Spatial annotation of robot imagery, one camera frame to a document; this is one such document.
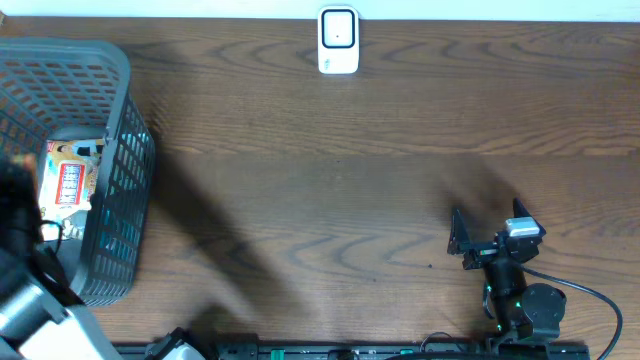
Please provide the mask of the orange snack bag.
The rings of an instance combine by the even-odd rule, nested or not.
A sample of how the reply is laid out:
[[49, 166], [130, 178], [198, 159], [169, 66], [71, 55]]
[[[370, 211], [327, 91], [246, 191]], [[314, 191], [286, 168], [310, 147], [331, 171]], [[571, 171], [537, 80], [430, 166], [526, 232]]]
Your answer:
[[45, 241], [83, 238], [104, 147], [102, 139], [47, 141], [39, 191]]

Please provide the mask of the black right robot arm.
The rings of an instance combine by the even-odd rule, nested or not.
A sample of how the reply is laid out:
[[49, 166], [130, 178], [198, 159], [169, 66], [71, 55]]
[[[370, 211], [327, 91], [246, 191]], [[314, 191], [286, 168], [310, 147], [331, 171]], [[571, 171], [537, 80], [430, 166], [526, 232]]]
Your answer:
[[447, 247], [450, 255], [463, 257], [465, 270], [480, 269], [485, 276], [485, 307], [497, 320], [504, 342], [549, 342], [560, 335], [566, 309], [566, 295], [543, 283], [529, 284], [524, 264], [539, 254], [546, 230], [519, 199], [513, 200], [513, 216], [492, 240], [474, 242], [458, 209], [452, 211]]

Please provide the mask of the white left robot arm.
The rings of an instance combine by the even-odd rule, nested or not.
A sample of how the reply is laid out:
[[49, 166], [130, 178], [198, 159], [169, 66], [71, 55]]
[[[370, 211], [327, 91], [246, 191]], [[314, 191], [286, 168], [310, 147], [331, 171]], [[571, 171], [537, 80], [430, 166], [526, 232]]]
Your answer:
[[34, 158], [1, 158], [1, 357], [119, 359], [44, 245]]

